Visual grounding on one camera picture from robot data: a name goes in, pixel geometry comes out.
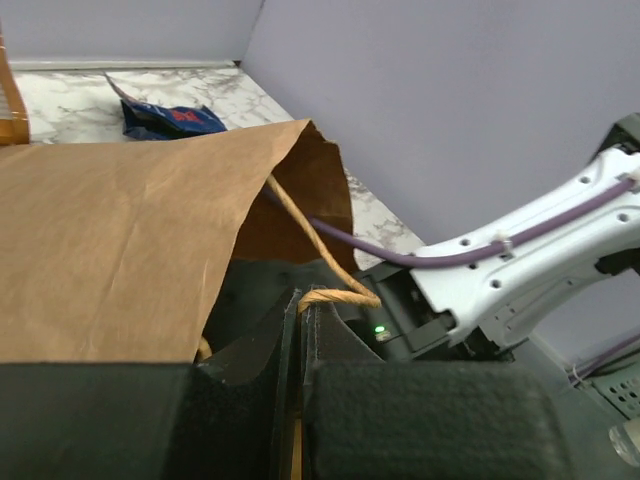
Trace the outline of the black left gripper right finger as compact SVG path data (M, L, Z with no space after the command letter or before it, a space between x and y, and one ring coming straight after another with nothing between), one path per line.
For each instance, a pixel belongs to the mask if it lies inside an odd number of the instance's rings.
M511 364L384 362L331 305L301 317L308 479L571 479L558 416Z

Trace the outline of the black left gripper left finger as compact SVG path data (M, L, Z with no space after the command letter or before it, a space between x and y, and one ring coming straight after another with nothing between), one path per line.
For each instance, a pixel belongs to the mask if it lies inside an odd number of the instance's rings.
M1 368L5 479L286 479L299 293L197 363Z

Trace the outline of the brown paper bag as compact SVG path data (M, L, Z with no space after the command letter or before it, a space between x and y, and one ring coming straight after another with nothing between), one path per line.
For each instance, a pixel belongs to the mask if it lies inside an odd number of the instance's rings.
M262 192L353 229L339 147L308 120L174 141L1 151L1 360L189 362L233 259L317 250Z

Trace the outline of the blue red chips bag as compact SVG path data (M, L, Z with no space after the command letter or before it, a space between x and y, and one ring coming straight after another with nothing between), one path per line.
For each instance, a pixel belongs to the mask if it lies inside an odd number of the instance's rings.
M227 131L222 120L209 108L162 107L137 100L103 74L119 97L124 122L124 136L140 141L169 141Z

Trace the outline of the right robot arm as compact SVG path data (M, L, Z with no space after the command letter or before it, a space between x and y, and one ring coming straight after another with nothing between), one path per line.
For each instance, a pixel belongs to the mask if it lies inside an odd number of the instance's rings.
M386 361L492 361L573 295L638 266L639 117L630 114L557 189L362 272L382 306L360 308L347 323Z

